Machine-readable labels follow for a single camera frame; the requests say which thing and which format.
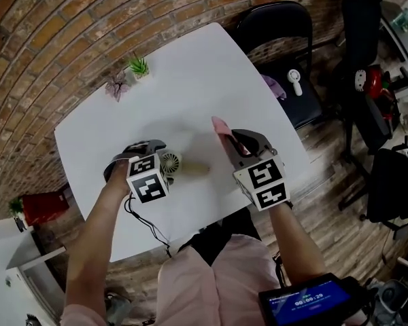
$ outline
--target white table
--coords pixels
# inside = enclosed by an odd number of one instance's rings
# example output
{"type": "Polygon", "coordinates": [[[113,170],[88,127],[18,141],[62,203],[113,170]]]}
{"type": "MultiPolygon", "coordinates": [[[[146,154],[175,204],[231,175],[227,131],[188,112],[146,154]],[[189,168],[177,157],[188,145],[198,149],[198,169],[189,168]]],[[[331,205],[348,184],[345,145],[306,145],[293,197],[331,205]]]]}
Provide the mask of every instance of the white table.
{"type": "MultiPolygon", "coordinates": [[[[56,128],[61,160],[77,204],[87,218],[103,170],[127,145],[160,139],[184,158],[211,167],[207,177],[180,177],[169,197],[133,209],[175,240],[220,220],[249,200],[214,133],[213,115],[232,128],[264,134],[277,149],[293,183],[308,167],[292,124],[260,74],[216,23],[193,31],[147,57],[153,78],[133,86],[121,101],[98,89],[56,128]]],[[[121,206],[111,261],[159,246],[149,229],[121,206]]]]}

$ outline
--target pink object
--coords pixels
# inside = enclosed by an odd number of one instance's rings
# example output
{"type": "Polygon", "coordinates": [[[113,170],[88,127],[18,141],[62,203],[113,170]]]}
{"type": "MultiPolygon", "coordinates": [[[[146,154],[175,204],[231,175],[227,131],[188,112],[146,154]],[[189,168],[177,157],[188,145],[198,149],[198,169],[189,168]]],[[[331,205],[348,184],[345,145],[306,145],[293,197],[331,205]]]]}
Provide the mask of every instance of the pink object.
{"type": "MultiPolygon", "coordinates": [[[[219,138],[221,139],[221,143],[222,143],[223,146],[225,144],[225,139],[223,139],[224,135],[229,135],[230,137],[232,137],[234,139],[234,141],[236,143],[238,143],[237,139],[233,135],[233,132],[231,132],[231,129],[228,127],[228,124],[225,123],[224,120],[221,120],[219,117],[212,116],[211,121],[213,122],[214,130],[215,130],[216,134],[219,136],[219,138]]],[[[243,145],[241,145],[240,143],[238,145],[243,147],[243,152],[244,153],[250,154],[250,152],[243,145]]]]}
{"type": "Polygon", "coordinates": [[[230,135],[235,140],[235,137],[233,136],[231,129],[228,127],[228,124],[225,123],[224,120],[221,120],[219,117],[213,116],[211,118],[211,122],[213,123],[213,127],[215,128],[216,134],[230,135]]]}
{"type": "MultiPolygon", "coordinates": [[[[155,325],[265,326],[258,293],[279,288],[269,249],[255,238],[233,234],[211,266],[186,247],[158,273],[155,325]]],[[[364,320],[358,312],[345,324],[364,320]]],[[[61,326],[105,326],[105,321],[87,307],[70,305],[61,326]]]]}

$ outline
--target person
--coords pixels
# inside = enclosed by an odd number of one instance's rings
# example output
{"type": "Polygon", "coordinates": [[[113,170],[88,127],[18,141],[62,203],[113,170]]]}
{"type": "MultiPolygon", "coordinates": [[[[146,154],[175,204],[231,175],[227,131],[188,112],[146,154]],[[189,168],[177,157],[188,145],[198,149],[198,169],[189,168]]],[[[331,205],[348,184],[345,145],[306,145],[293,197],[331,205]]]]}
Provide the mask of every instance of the person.
{"type": "MultiPolygon", "coordinates": [[[[62,326],[105,326],[105,277],[121,202],[130,192],[119,163],[69,250],[62,326]]],[[[269,211],[290,282],[327,273],[323,256],[286,204],[269,211]]],[[[242,209],[210,225],[165,262],[158,275],[156,325],[264,325],[258,293],[278,289],[267,246],[242,209]]]]}

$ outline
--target purple flower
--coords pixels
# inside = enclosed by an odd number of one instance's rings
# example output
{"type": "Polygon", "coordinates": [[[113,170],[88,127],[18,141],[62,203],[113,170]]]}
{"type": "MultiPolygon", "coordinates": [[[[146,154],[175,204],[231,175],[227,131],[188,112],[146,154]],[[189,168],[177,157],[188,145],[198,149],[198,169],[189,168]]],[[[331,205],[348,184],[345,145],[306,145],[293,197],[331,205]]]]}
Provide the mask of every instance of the purple flower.
{"type": "Polygon", "coordinates": [[[124,71],[107,79],[106,94],[110,95],[118,102],[120,101],[121,94],[127,92],[129,89],[130,86],[125,81],[124,71]]]}

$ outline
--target digital timer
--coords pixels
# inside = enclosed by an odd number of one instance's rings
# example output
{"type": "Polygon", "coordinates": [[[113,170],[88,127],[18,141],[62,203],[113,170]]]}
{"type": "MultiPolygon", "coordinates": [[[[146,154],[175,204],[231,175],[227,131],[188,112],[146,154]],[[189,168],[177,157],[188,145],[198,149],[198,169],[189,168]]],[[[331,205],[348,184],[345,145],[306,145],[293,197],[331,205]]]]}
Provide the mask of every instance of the digital timer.
{"type": "Polygon", "coordinates": [[[287,325],[320,314],[349,298],[334,281],[327,281],[290,295],[269,298],[268,301],[278,325],[287,325]]]}
{"type": "Polygon", "coordinates": [[[323,294],[321,294],[321,293],[315,295],[314,297],[308,297],[308,296],[309,295],[304,296],[302,301],[297,301],[297,302],[294,303],[294,305],[295,306],[302,306],[303,304],[306,304],[306,303],[312,302],[312,301],[316,301],[316,300],[319,300],[320,298],[324,297],[323,294]]]}

